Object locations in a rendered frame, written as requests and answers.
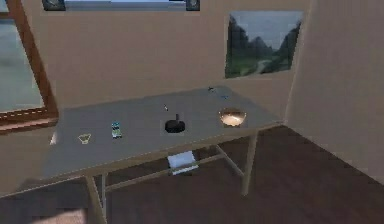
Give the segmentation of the black framed pale picture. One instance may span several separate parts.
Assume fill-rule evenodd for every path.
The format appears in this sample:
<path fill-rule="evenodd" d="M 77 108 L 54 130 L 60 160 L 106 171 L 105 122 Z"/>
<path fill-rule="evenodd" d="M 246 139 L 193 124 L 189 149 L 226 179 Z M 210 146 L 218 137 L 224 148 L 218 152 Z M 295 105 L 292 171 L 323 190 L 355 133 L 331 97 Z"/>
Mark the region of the black framed pale picture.
<path fill-rule="evenodd" d="M 200 0 L 41 0 L 45 11 L 199 11 Z"/>

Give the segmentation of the framed mountain landscape picture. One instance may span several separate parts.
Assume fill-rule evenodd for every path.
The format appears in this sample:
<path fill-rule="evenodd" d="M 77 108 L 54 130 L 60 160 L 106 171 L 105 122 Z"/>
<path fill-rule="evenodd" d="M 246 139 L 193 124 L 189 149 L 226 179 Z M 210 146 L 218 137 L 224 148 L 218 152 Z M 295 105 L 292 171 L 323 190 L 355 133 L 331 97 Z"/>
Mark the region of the framed mountain landscape picture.
<path fill-rule="evenodd" d="M 290 70 L 303 17 L 301 10 L 231 11 L 225 78 Z"/>

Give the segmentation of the brown wooden framed window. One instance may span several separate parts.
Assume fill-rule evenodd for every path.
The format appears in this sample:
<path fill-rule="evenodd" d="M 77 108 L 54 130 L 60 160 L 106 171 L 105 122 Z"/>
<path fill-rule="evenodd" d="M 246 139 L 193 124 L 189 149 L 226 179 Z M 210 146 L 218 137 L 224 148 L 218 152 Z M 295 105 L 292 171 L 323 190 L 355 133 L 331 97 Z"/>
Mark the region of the brown wooden framed window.
<path fill-rule="evenodd" d="M 0 0 L 0 135 L 51 127 L 57 120 L 22 0 Z"/>

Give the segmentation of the green blue small box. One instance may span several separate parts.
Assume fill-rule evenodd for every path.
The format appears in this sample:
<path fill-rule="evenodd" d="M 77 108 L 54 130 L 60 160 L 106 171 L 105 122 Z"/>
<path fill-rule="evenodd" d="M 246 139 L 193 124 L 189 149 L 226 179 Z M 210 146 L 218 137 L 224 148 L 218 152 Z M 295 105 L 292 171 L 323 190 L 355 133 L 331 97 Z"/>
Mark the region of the green blue small box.
<path fill-rule="evenodd" d="M 111 124 L 112 128 L 112 137 L 114 139 L 121 138 L 122 137 L 122 132 L 120 129 L 120 123 L 119 122 L 114 122 Z"/>

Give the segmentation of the grey table with wooden legs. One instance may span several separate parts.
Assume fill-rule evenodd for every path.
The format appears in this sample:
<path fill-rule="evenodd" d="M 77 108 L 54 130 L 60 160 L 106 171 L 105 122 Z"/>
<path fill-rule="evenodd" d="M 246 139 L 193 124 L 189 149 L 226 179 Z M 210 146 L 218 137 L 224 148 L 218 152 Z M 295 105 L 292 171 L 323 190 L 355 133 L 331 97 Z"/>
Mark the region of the grey table with wooden legs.
<path fill-rule="evenodd" d="M 246 165 L 237 172 L 246 194 L 257 136 L 281 120 L 228 87 L 215 88 L 61 110 L 42 144 L 37 175 L 0 196 L 0 224 L 107 224 L 106 195 L 116 188 L 107 183 L 108 174 L 201 148 L 214 148 L 214 157 L 223 159 L 222 144 L 242 137 L 249 145 Z M 224 125 L 219 118 L 224 108 L 246 112 L 244 123 Z M 176 114 L 186 128 L 167 133 L 165 123 Z M 114 122 L 120 123 L 121 138 L 112 137 Z M 78 139 L 82 134 L 91 134 L 88 144 Z"/>

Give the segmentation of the white box under table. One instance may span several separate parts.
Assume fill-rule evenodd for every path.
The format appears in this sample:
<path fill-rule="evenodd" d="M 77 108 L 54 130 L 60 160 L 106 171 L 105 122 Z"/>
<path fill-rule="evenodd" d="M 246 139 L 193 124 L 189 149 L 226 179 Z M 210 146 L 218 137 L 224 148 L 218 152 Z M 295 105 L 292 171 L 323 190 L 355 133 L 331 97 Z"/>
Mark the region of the white box under table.
<path fill-rule="evenodd" d="M 169 167 L 177 168 L 177 171 L 173 171 L 173 175 L 178 175 L 198 168 L 198 165 L 193 165 L 196 161 L 191 151 L 179 153 L 176 155 L 167 157 Z"/>

